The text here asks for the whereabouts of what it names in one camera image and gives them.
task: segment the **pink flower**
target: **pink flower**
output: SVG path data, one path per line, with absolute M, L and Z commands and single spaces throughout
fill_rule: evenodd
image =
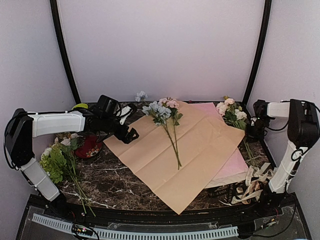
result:
M 235 100 L 234 100 L 233 98 L 227 98 L 227 99 L 224 101 L 224 103 L 225 103 L 226 105 L 232 105 L 232 104 L 235 103 Z
M 177 103 L 174 99 L 170 100 L 166 103 L 167 106 L 173 109 L 178 109 L 179 108 L 179 103 Z
M 161 99 L 159 100 L 159 105 L 160 105 L 160 104 L 166 104 L 168 101 L 169 101 L 169 100 L 168 100 L 167 98 L 161 98 Z

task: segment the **gray vent grille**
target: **gray vent grille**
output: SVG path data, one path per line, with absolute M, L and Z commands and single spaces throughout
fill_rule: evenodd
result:
M 67 234 L 72 234 L 72 223 L 70 222 L 56 220 L 36 213 L 33 214 L 32 221 Z M 236 226 L 180 233 L 125 232 L 107 230 L 99 227 L 95 227 L 94 230 L 98 233 L 101 240 L 215 240 L 238 236 L 238 227 Z

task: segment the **wrapping paper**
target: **wrapping paper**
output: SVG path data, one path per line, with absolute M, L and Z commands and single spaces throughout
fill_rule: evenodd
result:
M 195 103 L 192 106 L 199 110 L 211 115 L 221 121 L 224 121 L 222 116 L 216 110 L 216 106 L 212 102 Z M 236 182 L 240 182 L 246 179 L 248 172 L 248 166 L 242 157 L 238 148 L 233 152 L 228 161 L 223 165 L 221 170 L 214 176 L 209 182 L 206 189 L 228 185 Z
M 191 104 L 179 104 L 183 114 L 176 128 L 180 170 L 165 130 L 155 126 L 150 116 L 130 125 L 140 135 L 130 144 L 123 144 L 114 136 L 104 141 L 177 214 L 217 175 L 245 135 L 243 130 L 227 126 Z

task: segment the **pink rose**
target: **pink rose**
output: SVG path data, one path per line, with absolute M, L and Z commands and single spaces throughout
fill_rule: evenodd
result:
M 232 104 L 235 103 L 235 100 L 234 100 L 233 98 L 227 98 L 227 99 L 224 101 L 224 103 L 225 103 L 226 105 L 232 105 Z

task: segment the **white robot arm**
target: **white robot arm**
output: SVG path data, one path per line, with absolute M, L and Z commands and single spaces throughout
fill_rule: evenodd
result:
M 37 162 L 32 138 L 64 132 L 103 131 L 114 134 L 128 144 L 139 137 L 134 128 L 125 125 L 126 118 L 137 108 L 128 104 L 114 113 L 119 103 L 102 95 L 89 109 L 76 108 L 66 112 L 26 112 L 17 109 L 4 132 L 4 154 L 12 169 L 20 170 L 32 187 L 50 202 L 64 201 L 63 194 Z
M 306 153 L 320 137 L 317 107 L 312 102 L 291 99 L 286 102 L 258 100 L 253 108 L 255 117 L 251 119 L 251 126 L 246 130 L 246 134 L 251 137 L 263 138 L 265 128 L 272 130 L 269 128 L 270 120 L 288 119 L 286 152 L 260 197 L 263 202 L 274 202 L 274 205 L 278 205 Z

